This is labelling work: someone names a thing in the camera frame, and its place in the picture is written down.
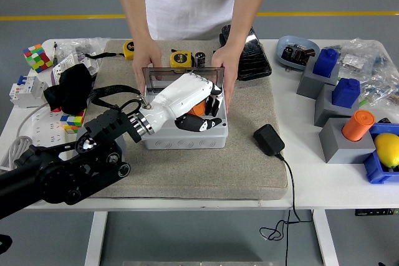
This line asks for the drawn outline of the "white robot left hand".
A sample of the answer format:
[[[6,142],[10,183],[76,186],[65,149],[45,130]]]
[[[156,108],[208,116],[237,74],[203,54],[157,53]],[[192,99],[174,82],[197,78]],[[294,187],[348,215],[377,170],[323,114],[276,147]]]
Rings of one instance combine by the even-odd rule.
[[[149,135],[158,132],[168,120],[173,120],[181,130],[203,132],[221,124],[222,119],[204,119],[189,111],[210,96],[220,107],[223,97],[217,85],[194,73],[183,74],[152,100],[150,109],[141,108],[137,116]]]

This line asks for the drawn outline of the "person's right hand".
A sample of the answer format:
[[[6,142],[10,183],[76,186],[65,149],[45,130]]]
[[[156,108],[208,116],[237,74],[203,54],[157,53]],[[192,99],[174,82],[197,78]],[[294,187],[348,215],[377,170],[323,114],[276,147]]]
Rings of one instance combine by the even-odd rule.
[[[137,89],[145,92],[145,77],[143,68],[152,64],[153,67],[161,67],[161,50],[159,45],[151,38],[135,39],[135,51],[132,68],[135,75]]]

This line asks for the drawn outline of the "person's left hand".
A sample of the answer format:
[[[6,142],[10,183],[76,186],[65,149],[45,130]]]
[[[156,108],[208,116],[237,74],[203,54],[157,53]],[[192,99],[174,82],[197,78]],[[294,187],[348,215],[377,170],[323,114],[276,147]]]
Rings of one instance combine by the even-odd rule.
[[[212,67],[224,68],[224,100],[226,105],[226,112],[229,112],[229,106],[234,93],[234,87],[238,77],[239,59],[242,53],[242,48],[238,45],[227,43],[225,46],[218,49],[212,56]]]

